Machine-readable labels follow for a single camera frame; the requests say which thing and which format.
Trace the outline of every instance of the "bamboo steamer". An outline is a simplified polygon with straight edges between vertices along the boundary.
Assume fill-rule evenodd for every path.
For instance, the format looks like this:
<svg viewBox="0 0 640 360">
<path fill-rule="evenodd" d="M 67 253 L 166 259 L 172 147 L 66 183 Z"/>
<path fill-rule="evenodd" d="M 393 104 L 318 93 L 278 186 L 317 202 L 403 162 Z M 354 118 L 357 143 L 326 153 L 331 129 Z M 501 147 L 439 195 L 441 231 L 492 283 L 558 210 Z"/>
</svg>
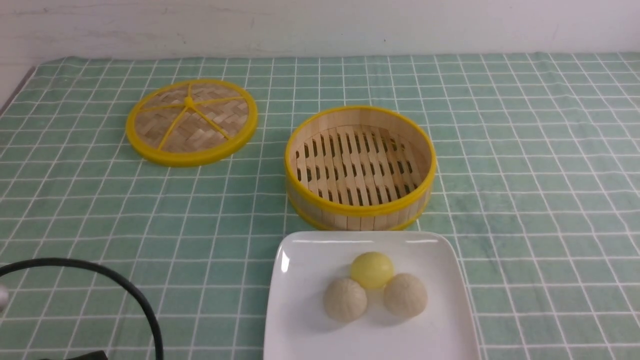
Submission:
<svg viewBox="0 0 640 360">
<path fill-rule="evenodd" d="M 323 230 L 400 230 L 424 211 L 436 172 L 427 134 L 410 119 L 372 106 L 314 115 L 285 150 L 287 196 Z"/>
</svg>

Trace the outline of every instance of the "yellow plastic ring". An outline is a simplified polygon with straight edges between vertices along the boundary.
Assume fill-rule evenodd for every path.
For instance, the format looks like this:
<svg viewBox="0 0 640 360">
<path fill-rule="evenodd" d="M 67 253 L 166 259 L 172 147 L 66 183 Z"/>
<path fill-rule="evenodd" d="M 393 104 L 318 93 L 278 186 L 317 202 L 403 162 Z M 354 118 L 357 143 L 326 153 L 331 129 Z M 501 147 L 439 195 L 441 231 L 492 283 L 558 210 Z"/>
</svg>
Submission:
<svg viewBox="0 0 640 360">
<path fill-rule="evenodd" d="M 325 231 L 335 231 L 335 230 L 339 230 L 339 229 L 334 229 L 334 228 L 328 227 L 328 226 L 326 226 L 326 225 L 324 225 L 324 224 L 321 224 L 321 223 L 319 223 L 319 222 L 315 221 L 313 218 L 311 218 L 310 216 L 308 216 L 304 211 L 302 211 L 302 210 L 301 210 L 301 209 L 296 205 L 296 203 L 295 203 L 293 200 L 291 200 L 291 197 L 288 197 L 288 198 L 289 198 L 289 204 L 291 204 L 291 207 L 293 208 L 293 210 L 295 210 L 295 211 L 296 211 L 296 213 L 298 214 L 298 216 L 299 216 L 300 218 L 302 218 L 302 220 L 304 220 L 304 221 L 306 221 L 307 223 L 309 223 L 309 225 L 311 225 L 311 226 L 315 227 L 315 228 L 316 228 L 316 229 L 318 229 L 318 230 L 325 230 Z M 422 207 L 422 209 L 420 209 L 420 211 L 419 211 L 419 212 L 418 212 L 414 217 L 411 217 L 411 219 L 407 220 L 405 223 L 402 223 L 402 224 L 396 225 L 396 226 L 394 226 L 394 227 L 390 227 L 388 230 L 389 230 L 389 231 L 400 231 L 400 230 L 404 230 L 404 229 L 406 229 L 407 227 L 410 227 L 410 226 L 411 226 L 411 224 L 413 224 L 416 220 L 418 220 L 418 218 L 419 218 L 420 216 L 422 216 L 422 213 L 423 213 L 423 212 L 424 212 L 424 210 L 427 208 L 427 204 L 429 204 L 429 201 L 426 201 L 426 202 L 424 203 L 424 206 Z"/>
<path fill-rule="evenodd" d="M 202 83 L 212 83 L 227 87 L 231 90 L 236 91 L 240 94 L 240 97 L 244 101 L 246 101 L 248 105 L 248 114 L 246 123 L 232 138 L 228 139 L 224 144 L 213 147 L 212 149 L 207 149 L 198 152 L 189 152 L 189 153 L 175 153 L 175 152 L 166 152 L 155 147 L 149 146 L 146 142 L 144 142 L 137 134 L 135 127 L 135 120 L 138 116 L 138 113 L 142 109 L 142 107 L 149 102 L 154 96 L 160 94 L 162 92 L 166 92 L 171 90 L 172 88 L 178 88 L 185 85 L 193 85 L 193 84 L 202 84 Z M 152 161 L 154 163 L 158 163 L 160 165 L 165 165 L 169 167 L 194 167 L 205 165 L 209 163 L 213 163 L 215 161 L 222 160 L 227 156 L 230 156 L 234 152 L 238 151 L 242 146 L 244 146 L 258 127 L 258 107 L 253 100 L 251 94 L 249 94 L 245 89 L 241 88 L 232 83 L 228 83 L 226 81 L 216 80 L 216 79 L 196 79 L 196 80 L 188 80 L 182 81 L 180 83 L 171 84 L 169 86 L 165 86 L 160 88 L 151 94 L 145 96 L 129 113 L 127 117 L 127 125 L 126 125 L 126 134 L 129 142 L 133 146 L 133 148 L 145 159 Z"/>
</svg>

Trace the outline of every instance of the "black cable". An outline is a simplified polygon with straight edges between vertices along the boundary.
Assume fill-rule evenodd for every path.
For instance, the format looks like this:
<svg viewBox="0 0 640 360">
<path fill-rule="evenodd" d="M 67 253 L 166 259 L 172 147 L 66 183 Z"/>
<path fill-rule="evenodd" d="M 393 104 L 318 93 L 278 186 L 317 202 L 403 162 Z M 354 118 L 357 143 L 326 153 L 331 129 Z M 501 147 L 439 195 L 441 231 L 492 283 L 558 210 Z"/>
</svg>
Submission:
<svg viewBox="0 0 640 360">
<path fill-rule="evenodd" d="M 125 290 L 127 290 L 129 294 L 131 294 L 131 296 L 134 297 L 134 299 L 136 299 L 136 301 L 138 301 L 140 307 L 142 307 L 142 311 L 145 313 L 145 316 L 149 321 L 149 325 L 151 326 L 151 334 L 154 337 L 154 345 L 156 347 L 156 360 L 164 360 L 162 334 L 160 333 L 160 325 L 158 324 L 158 321 L 156 319 L 156 314 L 154 313 L 153 307 L 151 307 L 144 294 L 142 294 L 142 292 L 135 285 L 133 285 L 131 281 L 127 280 L 124 276 L 118 274 L 112 269 L 84 260 L 41 258 L 18 261 L 17 263 L 2 266 L 0 268 L 0 277 L 19 270 L 25 270 L 28 268 L 39 268 L 43 266 L 61 266 L 66 268 L 78 268 L 97 272 L 98 274 L 104 275 L 118 283 L 118 285 L 122 286 Z"/>
</svg>

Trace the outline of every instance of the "woven bamboo lid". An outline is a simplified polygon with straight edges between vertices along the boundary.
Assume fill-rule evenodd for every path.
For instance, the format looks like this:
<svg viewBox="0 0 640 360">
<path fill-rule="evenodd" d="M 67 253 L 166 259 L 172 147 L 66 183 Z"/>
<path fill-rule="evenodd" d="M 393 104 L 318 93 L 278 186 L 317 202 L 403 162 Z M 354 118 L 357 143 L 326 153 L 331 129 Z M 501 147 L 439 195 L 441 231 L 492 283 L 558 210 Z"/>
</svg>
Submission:
<svg viewBox="0 0 640 360">
<path fill-rule="evenodd" d="M 185 81 L 142 99 L 127 119 L 127 137 L 155 163 L 204 165 L 246 144 L 257 114 L 253 98 L 239 86 L 214 79 Z"/>
</svg>

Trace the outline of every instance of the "white plate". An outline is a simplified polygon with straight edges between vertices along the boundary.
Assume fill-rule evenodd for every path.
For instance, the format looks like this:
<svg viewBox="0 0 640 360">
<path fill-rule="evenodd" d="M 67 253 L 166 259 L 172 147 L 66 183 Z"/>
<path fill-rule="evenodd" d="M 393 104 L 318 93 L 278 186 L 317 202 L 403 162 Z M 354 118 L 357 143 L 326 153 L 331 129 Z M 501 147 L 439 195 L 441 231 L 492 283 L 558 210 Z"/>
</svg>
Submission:
<svg viewBox="0 0 640 360">
<path fill-rule="evenodd" d="M 369 292 L 360 319 L 329 319 L 322 297 L 329 282 L 349 275 L 359 254 L 380 251 L 396 273 L 420 278 L 427 309 L 402 321 Z M 479 360 L 476 330 L 462 274 L 449 242 L 433 233 L 408 231 L 310 231 L 287 236 L 271 277 L 264 360 Z"/>
</svg>

